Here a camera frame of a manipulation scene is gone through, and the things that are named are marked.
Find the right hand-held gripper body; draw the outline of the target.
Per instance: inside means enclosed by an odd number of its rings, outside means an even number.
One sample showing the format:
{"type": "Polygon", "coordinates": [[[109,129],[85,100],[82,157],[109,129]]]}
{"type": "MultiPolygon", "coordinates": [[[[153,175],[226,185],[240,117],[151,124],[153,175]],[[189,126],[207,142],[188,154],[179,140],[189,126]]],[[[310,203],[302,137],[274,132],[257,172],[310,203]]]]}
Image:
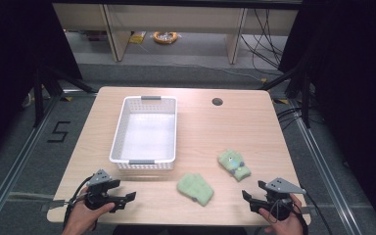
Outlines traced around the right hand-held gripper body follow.
{"type": "Polygon", "coordinates": [[[281,177],[264,183],[263,189],[266,191],[266,200],[269,203],[267,210],[276,220],[284,220],[289,217],[294,206],[291,194],[306,194],[305,189],[281,177]]]}

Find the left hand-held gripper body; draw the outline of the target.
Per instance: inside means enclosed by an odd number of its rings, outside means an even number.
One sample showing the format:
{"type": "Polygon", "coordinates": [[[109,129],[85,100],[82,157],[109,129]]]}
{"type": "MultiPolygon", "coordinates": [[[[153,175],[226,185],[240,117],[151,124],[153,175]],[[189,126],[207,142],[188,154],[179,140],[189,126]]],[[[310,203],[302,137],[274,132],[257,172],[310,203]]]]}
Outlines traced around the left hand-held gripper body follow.
{"type": "Polygon", "coordinates": [[[99,169],[87,182],[85,206],[97,210],[105,204],[111,203],[111,197],[106,188],[107,182],[113,180],[103,169],[99,169]]]}

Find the green glove with buttons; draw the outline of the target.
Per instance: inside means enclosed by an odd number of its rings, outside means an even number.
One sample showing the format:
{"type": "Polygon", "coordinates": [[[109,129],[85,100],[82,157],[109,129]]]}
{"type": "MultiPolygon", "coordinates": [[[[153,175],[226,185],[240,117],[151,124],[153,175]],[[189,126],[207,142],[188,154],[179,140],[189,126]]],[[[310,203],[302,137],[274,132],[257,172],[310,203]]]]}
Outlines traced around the green glove with buttons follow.
{"type": "Polygon", "coordinates": [[[238,182],[251,175],[242,155],[232,149],[225,150],[217,160],[238,182]]]}

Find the white plastic basket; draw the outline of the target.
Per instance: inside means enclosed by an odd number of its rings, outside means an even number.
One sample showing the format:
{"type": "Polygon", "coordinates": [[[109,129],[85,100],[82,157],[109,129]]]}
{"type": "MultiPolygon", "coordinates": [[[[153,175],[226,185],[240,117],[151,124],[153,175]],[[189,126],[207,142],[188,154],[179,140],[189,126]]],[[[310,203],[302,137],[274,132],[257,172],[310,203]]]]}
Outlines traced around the white plastic basket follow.
{"type": "Polygon", "coordinates": [[[176,159],[177,99],[123,99],[110,161],[120,170],[172,170],[176,159]]]}

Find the person's right hand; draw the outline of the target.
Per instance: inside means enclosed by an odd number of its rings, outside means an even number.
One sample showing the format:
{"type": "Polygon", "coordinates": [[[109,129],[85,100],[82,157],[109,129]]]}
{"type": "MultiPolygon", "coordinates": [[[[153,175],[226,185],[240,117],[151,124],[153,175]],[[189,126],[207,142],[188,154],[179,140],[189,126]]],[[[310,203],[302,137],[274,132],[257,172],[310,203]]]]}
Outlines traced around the person's right hand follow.
{"type": "Polygon", "coordinates": [[[304,229],[299,220],[302,202],[294,194],[291,194],[290,197],[294,203],[294,211],[284,220],[275,221],[271,218],[269,211],[258,210],[259,214],[269,223],[269,226],[264,228],[264,235],[304,235],[304,229]]]}

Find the person's left hand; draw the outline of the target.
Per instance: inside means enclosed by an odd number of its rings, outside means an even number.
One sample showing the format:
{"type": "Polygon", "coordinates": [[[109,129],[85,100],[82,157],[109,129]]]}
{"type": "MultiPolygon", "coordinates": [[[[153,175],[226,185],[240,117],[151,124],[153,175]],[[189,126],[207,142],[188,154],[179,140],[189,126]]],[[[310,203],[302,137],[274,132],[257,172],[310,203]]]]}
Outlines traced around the person's left hand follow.
{"type": "Polygon", "coordinates": [[[97,210],[91,210],[86,207],[84,201],[76,202],[70,212],[62,235],[83,235],[85,232],[93,230],[96,226],[96,220],[114,207],[114,203],[108,203],[97,210]]]}

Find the black metal stand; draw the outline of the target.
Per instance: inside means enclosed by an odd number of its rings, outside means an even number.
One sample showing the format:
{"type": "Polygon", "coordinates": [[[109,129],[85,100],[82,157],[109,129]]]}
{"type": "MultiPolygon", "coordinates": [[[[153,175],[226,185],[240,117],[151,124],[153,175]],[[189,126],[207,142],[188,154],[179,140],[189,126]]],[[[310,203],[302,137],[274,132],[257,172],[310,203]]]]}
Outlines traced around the black metal stand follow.
{"type": "Polygon", "coordinates": [[[97,90],[95,88],[88,86],[80,79],[70,76],[61,70],[57,70],[49,66],[38,67],[33,79],[33,93],[35,99],[35,127],[37,127],[44,120],[45,117],[42,93],[43,89],[46,89],[48,91],[51,98],[61,96],[62,94],[64,94],[64,90],[58,82],[59,79],[64,80],[69,84],[72,84],[73,86],[79,88],[80,90],[86,93],[97,93],[97,90]]]}
{"type": "Polygon", "coordinates": [[[308,117],[310,77],[305,69],[301,69],[299,66],[296,66],[295,68],[278,76],[274,80],[265,83],[260,90],[268,91],[286,80],[289,81],[289,85],[286,88],[285,95],[287,98],[296,98],[299,94],[302,95],[301,112],[303,115],[303,122],[307,128],[310,128],[308,117]]]}

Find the black curtain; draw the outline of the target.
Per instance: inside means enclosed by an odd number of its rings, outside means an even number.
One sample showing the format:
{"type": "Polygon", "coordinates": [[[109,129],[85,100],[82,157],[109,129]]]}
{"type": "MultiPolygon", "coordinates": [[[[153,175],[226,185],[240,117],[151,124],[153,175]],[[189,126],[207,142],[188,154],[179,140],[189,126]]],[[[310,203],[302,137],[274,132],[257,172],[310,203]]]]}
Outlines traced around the black curtain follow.
{"type": "Polygon", "coordinates": [[[81,78],[53,1],[0,0],[0,142],[47,68],[81,78]]]}
{"type": "Polygon", "coordinates": [[[280,69],[294,68],[313,39],[316,100],[376,211],[376,0],[302,0],[280,69]]]}

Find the yellow packet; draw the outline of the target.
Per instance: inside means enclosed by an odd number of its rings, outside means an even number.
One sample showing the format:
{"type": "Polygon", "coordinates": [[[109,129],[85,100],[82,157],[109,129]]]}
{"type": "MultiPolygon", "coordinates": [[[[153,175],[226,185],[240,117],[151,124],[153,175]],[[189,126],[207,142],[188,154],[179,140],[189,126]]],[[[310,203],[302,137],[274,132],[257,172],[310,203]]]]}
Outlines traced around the yellow packet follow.
{"type": "Polygon", "coordinates": [[[131,33],[128,42],[134,44],[141,44],[145,38],[145,31],[134,31],[131,33]]]}

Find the aluminium floor rail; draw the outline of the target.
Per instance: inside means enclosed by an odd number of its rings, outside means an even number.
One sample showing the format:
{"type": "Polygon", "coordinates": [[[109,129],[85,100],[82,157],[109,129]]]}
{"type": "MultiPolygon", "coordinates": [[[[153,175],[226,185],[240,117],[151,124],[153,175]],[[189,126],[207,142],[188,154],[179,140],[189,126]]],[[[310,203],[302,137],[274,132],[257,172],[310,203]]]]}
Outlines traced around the aluminium floor rail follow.
{"type": "Polygon", "coordinates": [[[306,123],[298,114],[296,114],[296,117],[298,118],[297,125],[299,130],[347,233],[349,235],[362,235],[361,229],[354,217],[353,210],[338,186],[338,183],[334,178],[328,163],[326,163],[311,130],[306,126],[306,123]]]}
{"type": "Polygon", "coordinates": [[[22,144],[22,148],[16,154],[13,162],[11,163],[8,169],[8,172],[5,174],[5,178],[0,183],[0,211],[5,205],[5,202],[8,199],[10,192],[12,191],[14,185],[16,184],[21,173],[23,172],[24,167],[29,157],[31,156],[31,153],[38,142],[38,139],[42,135],[43,129],[47,125],[48,118],[51,115],[54,108],[56,107],[59,100],[59,95],[52,95],[49,98],[47,106],[44,109],[43,117],[31,128],[30,132],[26,136],[25,141],[22,144]]]}

